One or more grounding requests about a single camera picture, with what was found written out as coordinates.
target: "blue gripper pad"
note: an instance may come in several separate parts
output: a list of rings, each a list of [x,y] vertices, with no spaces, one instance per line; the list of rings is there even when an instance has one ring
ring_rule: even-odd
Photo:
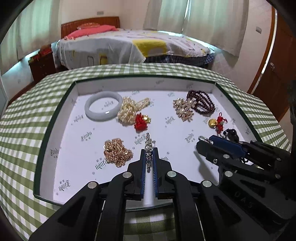
[[[237,144],[214,135],[212,135],[209,140],[214,142],[214,146],[232,153],[233,158],[244,158],[246,155],[241,144]]]

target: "checkered tablecloth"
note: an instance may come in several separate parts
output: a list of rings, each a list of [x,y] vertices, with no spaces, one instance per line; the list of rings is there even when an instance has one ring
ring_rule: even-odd
[[[24,240],[58,209],[34,198],[33,180],[41,142],[65,92],[73,81],[127,75],[215,81],[241,108],[263,142],[286,150],[291,148],[279,123],[260,99],[210,70],[183,64],[126,64],[92,66],[47,76],[14,101],[0,121],[0,205]],[[125,240],[175,239],[171,208],[127,213],[124,228]]]

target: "red tassel charm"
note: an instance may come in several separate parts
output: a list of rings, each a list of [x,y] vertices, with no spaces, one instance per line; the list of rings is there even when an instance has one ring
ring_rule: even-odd
[[[216,125],[216,131],[217,131],[217,134],[220,134],[221,135],[221,132],[223,131],[223,124],[224,122],[228,122],[227,119],[224,119],[222,117],[222,112],[219,113],[219,116],[217,118],[217,125]]]
[[[137,131],[144,131],[147,129],[147,123],[143,119],[144,116],[142,116],[142,113],[137,114],[136,119],[135,119],[135,129]]]

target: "light switch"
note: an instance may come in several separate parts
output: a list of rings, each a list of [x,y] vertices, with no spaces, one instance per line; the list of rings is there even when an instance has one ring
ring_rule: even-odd
[[[256,32],[258,32],[258,33],[262,33],[262,29],[259,28],[259,27],[256,27]]]

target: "wooden dresser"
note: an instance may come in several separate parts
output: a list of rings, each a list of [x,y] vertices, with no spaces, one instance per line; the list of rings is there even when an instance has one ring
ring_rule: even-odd
[[[29,66],[36,83],[47,75],[56,73],[52,51],[42,56],[39,55],[38,58],[33,56],[29,60]]]

